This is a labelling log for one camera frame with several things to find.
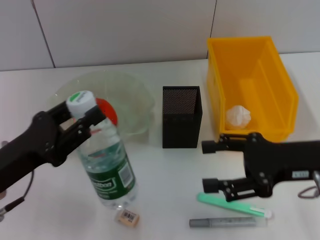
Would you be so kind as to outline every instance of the white wall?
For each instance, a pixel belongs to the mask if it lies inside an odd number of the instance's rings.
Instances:
[[[320,0],[217,0],[211,35],[270,35],[280,53],[317,52]]]
[[[215,0],[35,0],[56,67],[204,59]]]
[[[30,0],[0,1],[0,71],[52,68]]]

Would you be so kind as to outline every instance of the water bottle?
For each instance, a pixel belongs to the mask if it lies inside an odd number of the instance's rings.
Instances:
[[[66,105],[77,120],[97,105],[90,91],[70,96]],[[81,162],[103,205],[126,208],[137,194],[137,183],[117,128],[106,118],[91,126],[91,137],[77,148]]]

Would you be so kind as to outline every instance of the small eraser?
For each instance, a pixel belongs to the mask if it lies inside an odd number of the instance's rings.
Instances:
[[[124,209],[116,215],[115,220],[126,226],[134,228],[139,222],[139,218],[140,218],[139,214],[134,213],[132,211],[128,211],[127,209]]]

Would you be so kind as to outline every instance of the yellow storage box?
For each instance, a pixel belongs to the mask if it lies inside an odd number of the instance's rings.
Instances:
[[[258,132],[269,141],[294,131],[299,97],[269,36],[208,39],[207,88],[217,134]],[[226,111],[250,111],[245,129],[228,129]]]

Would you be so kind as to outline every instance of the white tabletop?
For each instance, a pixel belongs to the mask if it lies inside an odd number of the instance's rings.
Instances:
[[[299,109],[290,141],[320,139],[320,53],[281,56],[296,89]],[[77,156],[60,167],[35,171],[26,201],[0,223],[4,240],[191,240],[191,239],[319,239],[320,200],[302,200],[297,193],[314,183],[285,182],[271,198],[247,203],[270,209],[268,227],[190,229],[189,219],[243,216],[196,201],[202,178],[232,179],[245,175],[239,152],[203,155],[197,149],[162,149],[162,86],[200,86],[203,116],[199,140],[213,138],[206,91],[207,60],[143,63],[0,72],[0,141],[12,140],[45,109],[47,97],[71,79],[96,70],[117,70],[139,76],[155,98],[148,135],[125,143],[139,192],[132,210],[140,214],[136,228],[114,222],[115,213],[98,200]],[[8,189],[4,206],[20,197],[26,176]]]

